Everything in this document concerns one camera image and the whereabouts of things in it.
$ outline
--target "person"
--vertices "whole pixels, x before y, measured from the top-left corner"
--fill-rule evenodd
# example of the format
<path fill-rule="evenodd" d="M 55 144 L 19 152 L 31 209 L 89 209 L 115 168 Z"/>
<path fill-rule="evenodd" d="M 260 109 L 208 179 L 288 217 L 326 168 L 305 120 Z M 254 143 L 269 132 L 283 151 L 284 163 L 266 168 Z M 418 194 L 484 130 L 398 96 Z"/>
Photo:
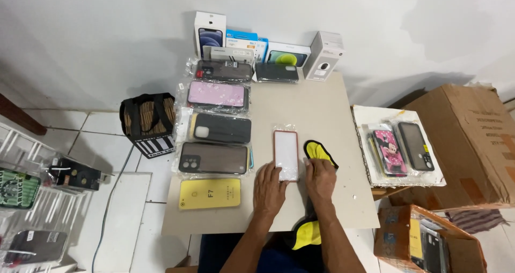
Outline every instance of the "person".
<path fill-rule="evenodd" d="M 254 272 L 352 272 L 365 269 L 345 235 L 332 203 L 336 173 L 331 162 L 310 159 L 306 164 L 306 188 L 318 216 L 321 245 L 307 245 L 299 250 L 286 247 L 279 238 L 266 244 L 267 234 L 284 200 L 287 181 L 279 182 L 280 167 L 264 165 L 254 184 L 254 214 L 243 235 L 203 235 L 199 273 Z"/>

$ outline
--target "yellow packaging card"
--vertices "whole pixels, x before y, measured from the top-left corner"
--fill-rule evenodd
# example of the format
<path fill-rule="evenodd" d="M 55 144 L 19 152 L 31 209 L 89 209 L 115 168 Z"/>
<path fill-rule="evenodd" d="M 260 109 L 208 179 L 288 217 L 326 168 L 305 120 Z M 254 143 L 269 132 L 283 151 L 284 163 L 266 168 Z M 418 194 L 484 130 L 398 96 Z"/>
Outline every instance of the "yellow packaging card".
<path fill-rule="evenodd" d="M 207 209 L 240 204 L 239 179 L 186 180 L 181 183 L 179 209 Z"/>
<path fill-rule="evenodd" d="M 409 254 L 412 257 L 424 259 L 420 240 L 420 223 L 415 219 L 409 221 Z"/>

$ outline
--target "black and yellow cloth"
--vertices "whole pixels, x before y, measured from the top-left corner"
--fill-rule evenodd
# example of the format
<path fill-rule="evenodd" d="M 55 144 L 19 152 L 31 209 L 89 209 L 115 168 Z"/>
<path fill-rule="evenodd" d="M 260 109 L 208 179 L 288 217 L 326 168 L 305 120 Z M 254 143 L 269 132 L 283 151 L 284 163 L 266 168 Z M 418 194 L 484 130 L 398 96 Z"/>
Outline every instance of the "black and yellow cloth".
<path fill-rule="evenodd" d="M 338 165 L 325 149 L 323 144 L 315 140 L 308 140 L 304 143 L 304 152 L 307 158 L 326 159 L 331 161 L 335 169 Z M 311 199 L 307 198 L 306 218 L 297 224 L 290 237 L 286 238 L 287 245 L 292 250 L 298 250 L 306 245 L 320 245 L 320 229 L 318 227 L 318 218 Z"/>

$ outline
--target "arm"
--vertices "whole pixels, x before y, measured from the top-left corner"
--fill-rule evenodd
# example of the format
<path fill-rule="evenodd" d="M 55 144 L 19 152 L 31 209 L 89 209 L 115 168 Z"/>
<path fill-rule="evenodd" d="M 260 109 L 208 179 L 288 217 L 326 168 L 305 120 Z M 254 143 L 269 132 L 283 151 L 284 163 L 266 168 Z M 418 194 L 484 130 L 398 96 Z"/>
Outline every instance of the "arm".
<path fill-rule="evenodd" d="M 256 271 L 266 235 L 285 200 L 288 182 L 279 182 L 280 171 L 274 163 L 260 169 L 254 182 L 254 216 L 220 273 Z"/>
<path fill-rule="evenodd" d="M 330 273 L 365 273 L 336 217 L 331 200 L 335 183 L 336 173 L 330 161 L 311 159 L 306 162 L 306 187 L 318 217 L 323 261 Z"/>

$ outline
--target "striped cloth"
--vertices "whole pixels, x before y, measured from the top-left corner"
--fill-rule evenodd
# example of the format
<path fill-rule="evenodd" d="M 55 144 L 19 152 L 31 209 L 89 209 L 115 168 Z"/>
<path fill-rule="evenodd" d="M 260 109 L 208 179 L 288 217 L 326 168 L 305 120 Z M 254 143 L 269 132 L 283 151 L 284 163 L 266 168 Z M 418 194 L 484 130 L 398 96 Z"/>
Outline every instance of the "striped cloth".
<path fill-rule="evenodd" d="M 446 217 L 469 234 L 489 231 L 498 224 L 507 224 L 499 210 L 446 212 Z"/>

